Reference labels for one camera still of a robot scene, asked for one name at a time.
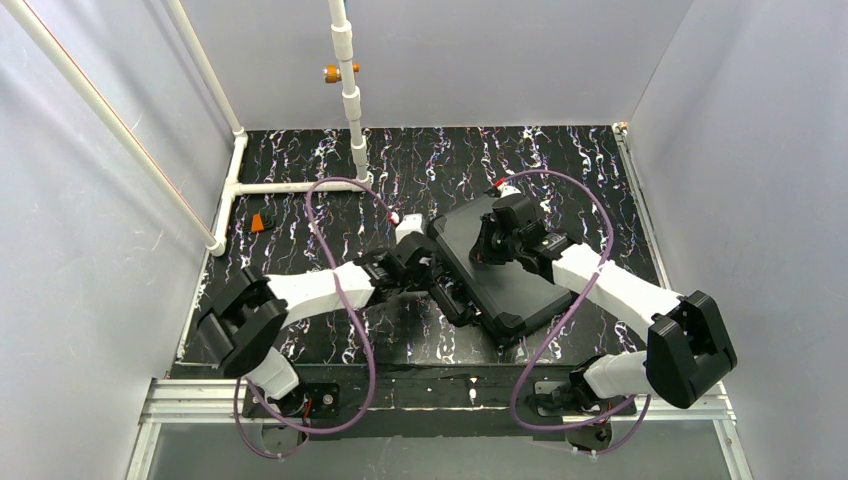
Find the orange hex key set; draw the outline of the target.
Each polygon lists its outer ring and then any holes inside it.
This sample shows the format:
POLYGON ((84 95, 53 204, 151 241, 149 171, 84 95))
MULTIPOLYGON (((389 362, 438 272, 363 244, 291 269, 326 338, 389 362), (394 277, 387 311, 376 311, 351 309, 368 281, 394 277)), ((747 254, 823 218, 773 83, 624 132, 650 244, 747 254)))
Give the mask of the orange hex key set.
POLYGON ((270 231, 275 226, 273 216, 267 212, 258 212, 252 216, 250 232, 254 234, 270 231))

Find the white pvc pipe frame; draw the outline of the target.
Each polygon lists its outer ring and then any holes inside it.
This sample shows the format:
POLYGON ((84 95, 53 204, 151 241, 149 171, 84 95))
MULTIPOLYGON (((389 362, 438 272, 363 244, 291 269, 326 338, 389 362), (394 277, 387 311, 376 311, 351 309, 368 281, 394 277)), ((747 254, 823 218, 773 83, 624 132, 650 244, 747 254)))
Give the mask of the white pvc pipe frame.
POLYGON ((172 1, 77 3, 59 30, 82 54, 75 61, 59 35, 26 1, 1 4, 1 26, 18 25, 68 85, 46 107, 79 98, 104 126, 105 142, 147 176, 154 199, 214 256, 225 251, 221 213, 242 194, 304 193, 308 182, 246 184, 235 173, 248 145, 231 126, 195 67, 199 39, 187 11, 172 1))

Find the orange knob on pole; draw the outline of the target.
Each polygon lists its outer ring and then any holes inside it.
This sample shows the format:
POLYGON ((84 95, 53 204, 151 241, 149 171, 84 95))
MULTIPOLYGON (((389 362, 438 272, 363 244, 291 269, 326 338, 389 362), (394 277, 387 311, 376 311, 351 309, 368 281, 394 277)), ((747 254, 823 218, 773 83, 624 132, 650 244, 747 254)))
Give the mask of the orange knob on pole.
MULTIPOLYGON (((358 63, 353 63, 351 69, 355 76, 360 71, 360 65, 358 63)), ((323 78, 324 82, 327 84, 340 83, 343 80, 343 71, 339 66, 327 65, 323 69, 323 78)))

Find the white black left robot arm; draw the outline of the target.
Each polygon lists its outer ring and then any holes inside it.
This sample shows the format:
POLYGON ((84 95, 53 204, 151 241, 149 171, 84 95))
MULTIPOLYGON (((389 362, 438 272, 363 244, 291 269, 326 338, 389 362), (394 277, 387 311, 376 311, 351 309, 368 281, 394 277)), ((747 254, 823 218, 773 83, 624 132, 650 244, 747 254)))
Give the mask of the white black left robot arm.
POLYGON ((279 400, 300 378, 275 348, 279 332, 300 320, 342 310, 359 311, 433 283, 437 245, 420 232, 391 248, 377 248, 338 266, 297 275, 264 275, 243 268, 218 291, 196 330, 226 378, 244 377, 279 400))

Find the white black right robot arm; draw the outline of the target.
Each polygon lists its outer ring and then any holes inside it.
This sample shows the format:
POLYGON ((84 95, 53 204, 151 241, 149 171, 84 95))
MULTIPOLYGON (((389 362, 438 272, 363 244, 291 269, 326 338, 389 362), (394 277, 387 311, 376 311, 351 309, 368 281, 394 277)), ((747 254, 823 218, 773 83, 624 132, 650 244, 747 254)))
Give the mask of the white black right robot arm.
POLYGON ((469 258, 487 265, 516 261, 610 313, 642 338, 642 351, 596 356, 571 372, 569 394, 586 405, 646 394, 686 409, 738 364, 710 295, 661 288, 603 259, 590 246, 549 231, 539 206, 521 194, 496 200, 482 215, 469 258))

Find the black poker set case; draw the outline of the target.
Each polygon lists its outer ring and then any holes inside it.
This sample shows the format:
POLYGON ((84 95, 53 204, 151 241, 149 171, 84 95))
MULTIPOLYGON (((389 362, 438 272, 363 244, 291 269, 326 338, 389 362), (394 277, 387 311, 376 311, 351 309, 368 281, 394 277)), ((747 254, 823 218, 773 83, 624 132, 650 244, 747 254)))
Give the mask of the black poker set case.
POLYGON ((494 189, 426 224, 425 234, 456 284, 454 295, 432 296, 449 322, 480 324, 499 345, 512 345, 566 312, 576 293, 553 282, 557 253, 574 245, 564 233, 547 229, 544 212, 523 194, 498 198, 494 189), (493 208, 517 208, 530 214, 522 231, 526 256, 504 265, 477 264, 468 254, 481 228, 481 216, 493 208))

